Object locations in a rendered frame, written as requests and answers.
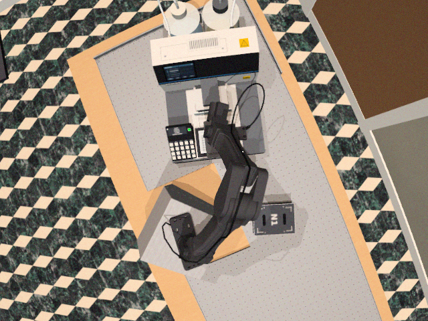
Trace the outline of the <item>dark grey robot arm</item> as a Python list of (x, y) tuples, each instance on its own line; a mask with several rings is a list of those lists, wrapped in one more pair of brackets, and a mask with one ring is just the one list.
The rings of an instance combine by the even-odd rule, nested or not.
[[(225, 175), (215, 196), (213, 204), (214, 215), (198, 235), (195, 233), (190, 213), (183, 213), (169, 219), (179, 255), (181, 253), (181, 257), (187, 261), (200, 260), (221, 237), (229, 233), (241, 198), (241, 186), (245, 186), (249, 171), (248, 164), (238, 145), (251, 167), (246, 187), (252, 185), (253, 187), (249, 193), (243, 194), (231, 233), (242, 225), (246, 226), (249, 221), (255, 221), (259, 217), (261, 211), (269, 174), (267, 169), (257, 167), (243, 149), (240, 140), (247, 140), (245, 126), (232, 127), (232, 133), (238, 145), (236, 144), (231, 134), (231, 127), (227, 126), (229, 122), (227, 120), (228, 110), (228, 104), (210, 102), (207, 115), (209, 125), (205, 126), (203, 134), (203, 138), (205, 138), (210, 146), (213, 146), (220, 154), (226, 168)], [(198, 263), (185, 263), (185, 261), (179, 257), (183, 263), (184, 269), (188, 271), (202, 264), (210, 263), (216, 249), (225, 239), (226, 238), (221, 239), (207, 256)]]

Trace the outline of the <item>white microplate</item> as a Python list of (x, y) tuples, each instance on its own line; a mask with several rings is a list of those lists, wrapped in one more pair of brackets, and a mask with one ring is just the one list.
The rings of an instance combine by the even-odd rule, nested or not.
[(204, 130), (200, 130), (199, 132), (199, 144), (200, 144), (200, 150), (201, 150), (201, 154), (202, 153), (207, 153), (206, 152), (206, 146), (205, 146), (205, 138), (203, 138), (203, 134), (204, 134)]

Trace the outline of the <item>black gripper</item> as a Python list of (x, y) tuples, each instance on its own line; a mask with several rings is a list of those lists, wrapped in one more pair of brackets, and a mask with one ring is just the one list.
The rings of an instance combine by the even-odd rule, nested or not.
[[(208, 121), (203, 122), (204, 130), (205, 130), (205, 126), (209, 125), (208, 123), (209, 123)], [(220, 154), (215, 150), (213, 146), (210, 146), (210, 144), (206, 140), (205, 140), (205, 146), (206, 146), (207, 158), (220, 157)]]

